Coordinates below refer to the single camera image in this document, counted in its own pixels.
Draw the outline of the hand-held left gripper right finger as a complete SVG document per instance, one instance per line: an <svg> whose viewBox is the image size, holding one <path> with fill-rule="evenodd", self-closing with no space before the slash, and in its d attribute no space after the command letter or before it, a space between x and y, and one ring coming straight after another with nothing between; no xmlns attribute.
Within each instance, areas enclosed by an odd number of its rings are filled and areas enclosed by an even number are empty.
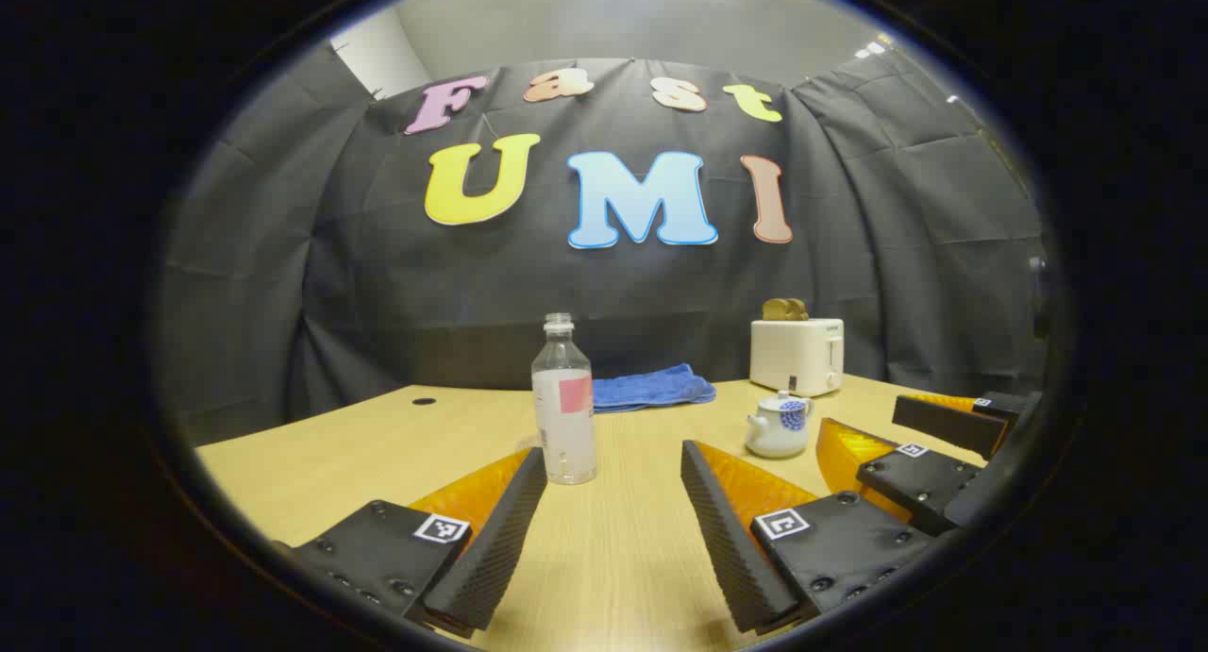
<svg viewBox="0 0 1208 652"><path fill-rule="evenodd" d="M850 490L815 496L718 447L687 439L683 489L743 633L798 625L863 599L933 545Z"/></svg>

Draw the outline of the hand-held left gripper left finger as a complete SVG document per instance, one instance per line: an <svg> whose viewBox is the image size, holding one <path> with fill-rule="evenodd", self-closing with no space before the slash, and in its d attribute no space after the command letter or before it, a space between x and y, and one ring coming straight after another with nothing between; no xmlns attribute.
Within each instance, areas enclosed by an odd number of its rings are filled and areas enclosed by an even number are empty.
<svg viewBox="0 0 1208 652"><path fill-rule="evenodd" d="M283 553L393 621L469 639L495 617L546 484L544 450L525 447L413 503L371 500Z"/></svg>

